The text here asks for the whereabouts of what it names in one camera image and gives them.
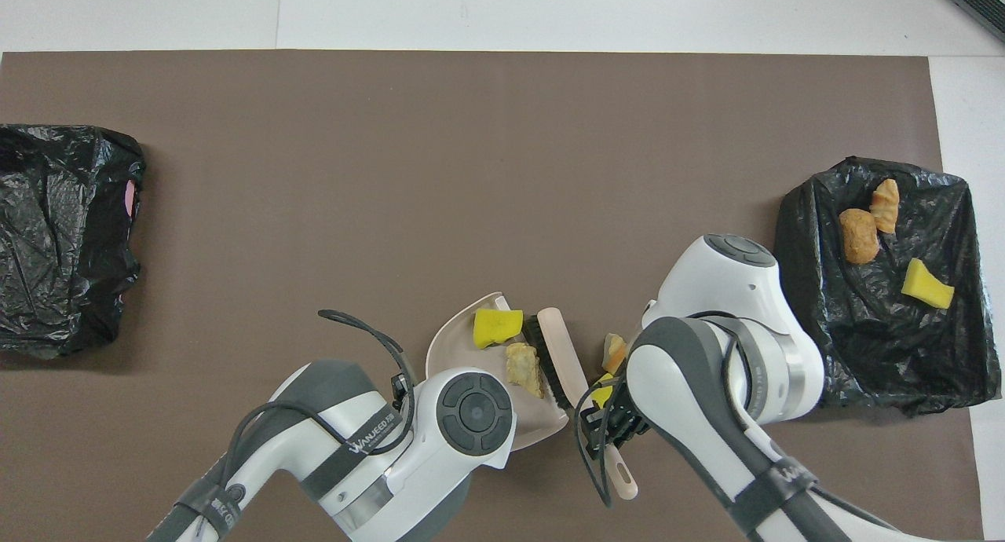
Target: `black garbage bag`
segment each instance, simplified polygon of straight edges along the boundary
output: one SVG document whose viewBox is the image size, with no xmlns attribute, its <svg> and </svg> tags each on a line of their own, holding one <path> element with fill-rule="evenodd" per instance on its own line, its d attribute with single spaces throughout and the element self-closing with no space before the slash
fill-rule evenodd
<svg viewBox="0 0 1005 542">
<path fill-rule="evenodd" d="M 879 253 L 845 261 L 840 212 L 869 209 L 894 179 L 894 234 Z M 991 314 L 981 278 L 970 188 L 952 174 L 851 156 L 783 198 L 775 235 L 782 289 L 824 358 L 824 405 L 942 412 L 1000 394 Z M 913 256 L 956 289 L 940 310 L 900 293 Z"/>
<path fill-rule="evenodd" d="M 0 127 L 0 350 L 50 359 L 116 339 L 145 169 L 129 135 Z"/>
</svg>

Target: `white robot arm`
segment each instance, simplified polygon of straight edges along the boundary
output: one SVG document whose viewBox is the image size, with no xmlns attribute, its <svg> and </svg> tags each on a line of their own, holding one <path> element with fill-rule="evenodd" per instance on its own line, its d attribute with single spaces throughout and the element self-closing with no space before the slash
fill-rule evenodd
<svg viewBox="0 0 1005 542">
<path fill-rule="evenodd" d="M 593 454 L 651 427 L 750 540 L 922 540 L 819 488 L 761 428 L 805 414 L 823 385 L 820 354 L 785 303 L 768 249 L 739 236 L 699 238 L 629 349 L 603 418 L 584 419 Z"/>
<path fill-rule="evenodd" d="M 320 314 L 371 332 L 392 352 L 402 367 L 396 406 L 355 364 L 301 367 L 245 418 L 227 454 L 180 496 L 148 542 L 224 538 L 278 470 L 295 477 L 351 540 L 426 541 L 460 508 L 474 468 L 506 466 L 517 417 L 498 380 L 457 368 L 412 389 L 391 338 L 348 314 Z M 408 408 L 399 413 L 402 400 Z"/>
</svg>

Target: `brown surface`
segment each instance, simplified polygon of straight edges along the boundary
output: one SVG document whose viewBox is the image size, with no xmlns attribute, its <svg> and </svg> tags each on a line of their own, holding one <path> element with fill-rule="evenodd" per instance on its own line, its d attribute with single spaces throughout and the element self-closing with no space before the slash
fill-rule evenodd
<svg viewBox="0 0 1005 542">
<path fill-rule="evenodd" d="M 417 367 L 460 307 L 558 306 L 589 367 L 689 241 L 772 243 L 784 192 L 861 155 L 940 169 L 925 59 L 479 52 L 6 54 L 0 121 L 99 124 L 149 158 L 144 274 L 119 342 L 0 374 L 11 541 L 137 540 L 301 364 Z M 832 491 L 926 537 L 980 537 L 966 411 L 822 412 L 770 433 Z M 568 430 L 479 470 L 441 540 L 740 540 L 656 435 L 607 511 Z M 288 477 L 233 540 L 341 540 Z"/>
</svg>

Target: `black cable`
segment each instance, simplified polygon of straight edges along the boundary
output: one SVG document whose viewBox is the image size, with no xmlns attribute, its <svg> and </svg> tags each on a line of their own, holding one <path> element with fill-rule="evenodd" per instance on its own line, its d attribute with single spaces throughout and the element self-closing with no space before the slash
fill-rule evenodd
<svg viewBox="0 0 1005 542">
<path fill-rule="evenodd" d="M 609 399 L 607 403 L 605 403 L 603 409 L 604 415 L 601 418 L 601 424 L 600 424 L 601 438 L 600 438 L 600 450 L 598 453 L 600 458 L 600 482 L 597 481 L 597 476 L 593 471 L 593 467 L 590 466 L 589 455 L 583 445 L 582 421 L 581 417 L 579 416 L 579 413 L 583 409 L 583 404 L 586 402 L 586 399 L 588 399 L 594 391 L 606 387 L 607 385 L 611 385 L 613 383 L 616 383 L 617 385 L 620 386 L 623 381 L 624 378 L 608 379 L 606 381 L 596 381 L 596 383 L 591 385 L 590 388 L 587 389 L 585 393 L 583 393 L 582 397 L 579 399 L 579 402 L 576 403 L 576 408 L 575 411 L 573 412 L 573 417 L 576 421 L 575 425 L 573 426 L 573 433 L 576 435 L 576 447 L 579 448 L 579 457 L 583 461 L 583 465 L 586 466 L 586 471 L 590 475 L 590 482 L 593 483 L 593 488 L 597 490 L 597 495 L 600 496 L 600 500 L 604 503 L 604 506 L 607 507 L 608 509 L 613 508 L 614 505 L 613 503 L 611 503 L 610 489 L 608 489 L 607 486 L 607 475 L 606 475 L 607 467 L 606 464 L 604 464 L 604 448 L 606 448 L 607 446 L 607 415 L 610 413 L 611 400 L 614 399 L 614 391 L 611 392 L 611 399 Z"/>
<path fill-rule="evenodd" d="M 317 422 L 319 426 L 324 428 L 324 430 L 334 437 L 339 443 L 346 442 L 346 438 L 343 437 L 343 435 L 340 434 L 339 431 L 336 430 L 331 424 L 329 424 L 328 421 L 321 417 L 321 414 L 319 414 L 317 410 L 311 408 L 310 406 L 295 401 L 269 401 L 265 404 L 255 406 L 251 412 L 248 412 L 244 418 L 241 419 L 240 424 L 237 424 L 237 428 L 234 429 L 234 435 L 230 438 L 230 446 L 227 448 L 226 456 L 224 456 L 223 474 L 220 476 L 220 480 L 217 482 L 217 485 L 225 489 L 227 487 L 227 482 L 230 481 L 230 478 L 232 478 L 234 472 L 236 472 L 236 470 L 232 470 L 232 467 L 234 458 L 237 454 L 238 444 L 240 444 L 241 441 L 241 436 L 244 435 L 244 429 L 247 428 L 248 424 L 250 424 L 256 416 L 275 408 L 288 408 L 290 410 L 295 410 L 296 412 L 299 412 Z"/>
<path fill-rule="evenodd" d="M 688 319 L 703 319 L 706 317 L 723 317 L 724 319 L 735 319 L 736 314 L 730 314 L 725 311 L 701 311 L 698 313 L 689 314 L 685 318 Z"/>
<path fill-rule="evenodd" d="M 377 339 L 378 342 L 387 349 L 387 352 L 391 354 L 394 358 L 394 362 L 398 364 L 398 369 L 401 370 L 401 374 L 405 377 L 405 396 L 408 397 L 408 414 L 405 416 L 405 426 L 401 429 L 401 433 L 398 437 L 394 438 L 391 443 L 374 448 L 370 456 L 380 456 L 381 454 L 387 454 L 392 449 L 398 447 L 402 441 L 405 440 L 408 432 L 412 430 L 412 423 L 415 420 L 415 393 L 413 392 L 413 387 L 415 383 L 415 375 L 412 373 L 412 367 L 408 363 L 408 359 L 402 356 L 404 350 L 391 339 L 390 336 L 384 334 L 383 332 L 376 330 L 372 326 L 365 323 L 352 314 L 346 314 L 340 311 L 323 310 L 318 311 L 318 316 L 323 319 L 328 319 L 330 321 L 337 321 L 338 323 L 352 326 L 353 328 L 359 328 L 360 330 L 369 333 L 371 336 Z"/>
<path fill-rule="evenodd" d="M 726 392 L 727 392 L 726 398 L 728 399 L 730 405 L 733 407 L 734 412 L 736 414 L 739 414 L 739 413 L 736 412 L 736 410 L 738 410 L 738 407 L 736 405 L 736 399 L 733 398 L 733 395 L 730 393 L 730 388 L 729 388 L 729 363 L 730 363 L 731 356 L 733 356 L 734 352 L 737 351 L 737 350 L 739 350 L 739 352 L 742 355 L 746 356 L 746 354 L 744 354 L 744 352 L 743 352 L 743 342 L 740 340 L 740 335 L 737 334 L 737 333 L 735 333 L 735 332 L 733 332 L 729 328 L 726 328 L 725 326 L 717 323 L 717 321 L 706 320 L 705 317 L 709 316 L 709 314 L 717 314 L 717 316 L 727 316 L 729 318 L 734 318 L 734 319 L 736 319 L 736 317 L 732 316 L 732 314 L 725 314 L 725 313 L 698 313 L 698 314 L 692 314 L 689 318 L 695 318 L 695 319 L 698 319 L 700 321 L 703 321 L 705 323 L 714 325 L 717 328 L 719 328 L 720 330 L 722 330 L 723 332 L 725 332 L 727 335 L 730 336 L 730 344 L 727 346 L 727 348 L 728 348 L 727 349 L 727 355 L 726 355 L 726 357 L 724 358 L 724 361 L 723 361 L 722 379 L 723 379 L 723 385 L 726 388 Z M 752 319 L 737 319 L 737 320 L 750 320 L 750 321 L 754 321 Z M 746 429 L 746 424 L 744 423 L 744 421 L 742 419 L 738 418 L 737 421 L 738 421 L 738 423 L 740 423 L 740 425 L 742 427 L 744 427 Z M 888 522 L 886 522 L 886 521 L 880 519 L 879 517 L 877 517 L 877 516 L 873 515 L 873 514 L 869 513 L 868 511 L 865 511 L 864 509 L 861 509 L 859 507 L 856 507 L 855 505 L 852 505 L 851 503 L 848 503 L 847 501 L 841 499 L 839 496 L 833 495 L 833 493 L 830 493 L 829 491 L 825 490 L 824 488 L 820 487 L 819 485 L 814 485 L 814 486 L 810 487 L 810 491 L 814 492 L 815 494 L 817 494 L 818 496 L 820 496 L 821 499 L 827 501 L 828 503 L 832 504 L 833 506 L 835 506 L 835 507 L 837 507 L 837 508 L 839 508 L 839 509 L 841 509 L 841 510 L 843 510 L 843 511 L 845 511 L 847 513 L 850 513 L 850 514 L 852 514 L 852 515 L 854 515 L 854 516 L 856 516 L 856 517 L 858 517 L 858 518 L 860 518 L 860 519 L 862 519 L 864 521 L 866 521 L 866 522 L 872 523 L 872 524 L 874 524 L 876 526 L 879 526 L 879 527 L 882 527 L 882 528 L 886 528 L 886 529 L 892 530 L 894 532 L 900 532 L 899 530 L 897 530 L 896 527 L 894 527 L 893 525 L 889 524 Z"/>
<path fill-rule="evenodd" d="M 395 342 L 394 339 L 392 339 L 390 336 L 384 334 L 379 330 L 374 329 L 373 327 L 365 323 L 365 321 L 362 321 L 352 316 L 352 314 L 346 314 L 339 311 L 323 310 L 318 312 L 318 316 L 323 317 L 324 319 L 337 321 L 338 323 L 366 331 L 371 336 L 376 338 L 377 341 L 380 342 L 382 346 L 384 346 L 384 349 L 387 349 L 388 353 L 391 353 L 391 357 L 394 358 L 395 363 L 398 364 L 398 368 L 401 370 L 402 375 L 405 377 L 405 395 L 408 397 L 408 411 L 407 415 L 404 417 L 405 426 L 401 430 L 401 433 L 398 435 L 398 437 L 396 437 L 391 443 L 381 447 L 374 448 L 372 451 L 370 451 L 369 456 L 380 456 L 381 454 L 387 454 L 388 451 L 391 451 L 399 444 L 401 444 L 401 442 L 404 441 L 406 435 L 408 435 L 408 432 L 412 430 L 412 421 L 414 419 L 414 414 L 415 414 L 415 394 L 413 393 L 414 374 L 412 373 L 412 367 L 409 365 L 407 358 L 404 358 L 401 355 L 402 353 L 404 353 L 404 350 L 401 348 L 400 345 L 398 345 L 398 342 Z M 266 402 L 265 404 L 259 405 L 254 409 L 252 409 L 250 412 L 248 412 L 244 416 L 244 418 L 241 419 L 241 422 L 237 424 L 237 427 L 234 429 L 234 434 L 230 438 L 230 446 L 229 448 L 227 448 L 226 455 L 224 455 L 223 471 L 221 473 L 219 481 L 217 482 L 217 484 L 220 487 L 226 488 L 227 483 L 230 481 L 230 478 L 232 478 L 233 474 L 236 472 L 236 470 L 233 470 L 234 458 L 236 457 L 237 448 L 240 445 L 241 437 L 244 435 L 245 428 L 247 428 L 248 424 L 250 424 L 251 421 L 254 420 L 255 417 L 257 417 L 259 414 L 262 414 L 264 412 L 276 408 L 286 408 L 289 410 L 294 410 L 317 422 L 318 425 L 322 427 L 322 429 L 327 431 L 329 435 L 335 438 L 335 440 L 338 441 L 339 443 L 347 443 L 345 436 L 340 434 L 339 431 L 336 430 L 331 424 L 329 424 L 328 421 L 326 421 L 321 416 L 321 414 L 318 413 L 317 410 L 311 408 L 310 406 L 307 406 L 303 403 L 298 403 L 295 401 L 274 400 Z"/>
<path fill-rule="evenodd" d="M 852 505 L 851 503 L 848 503 L 844 499 L 841 499 L 839 496 L 833 495 L 833 493 L 827 491 L 826 489 L 820 487 L 819 485 L 814 485 L 813 487 L 810 488 L 810 491 L 819 495 L 821 499 L 832 504 L 833 506 L 848 513 L 851 513 L 852 515 L 862 519 L 863 521 L 868 521 L 876 526 L 881 526 L 883 528 L 887 528 L 894 532 L 900 532 L 896 527 L 889 524 L 888 522 L 880 519 L 879 517 L 873 515 L 872 513 L 869 513 L 864 509 L 861 509 L 859 507 Z"/>
</svg>

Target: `food scrap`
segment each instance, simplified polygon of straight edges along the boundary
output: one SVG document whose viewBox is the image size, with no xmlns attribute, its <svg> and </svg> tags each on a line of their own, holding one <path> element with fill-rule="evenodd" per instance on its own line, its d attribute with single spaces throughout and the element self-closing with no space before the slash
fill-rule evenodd
<svg viewBox="0 0 1005 542">
<path fill-rule="evenodd" d="M 844 240 L 844 258 L 855 265 L 874 259 L 879 253 L 875 217 L 864 210 L 849 208 L 838 219 Z"/>
<path fill-rule="evenodd" d="M 608 334 L 604 339 L 604 371 L 617 373 L 621 362 L 625 360 L 625 339 L 617 334 Z"/>
<path fill-rule="evenodd" d="M 517 342 L 506 347 L 506 378 L 539 399 L 545 398 L 545 391 L 541 387 L 541 362 L 535 346 Z"/>
<path fill-rule="evenodd" d="M 900 206 L 900 191 L 896 188 L 896 181 L 892 179 L 882 181 L 875 192 L 872 192 L 872 204 L 869 205 L 869 212 L 875 217 L 876 229 L 887 234 L 896 231 L 898 206 Z"/>
</svg>

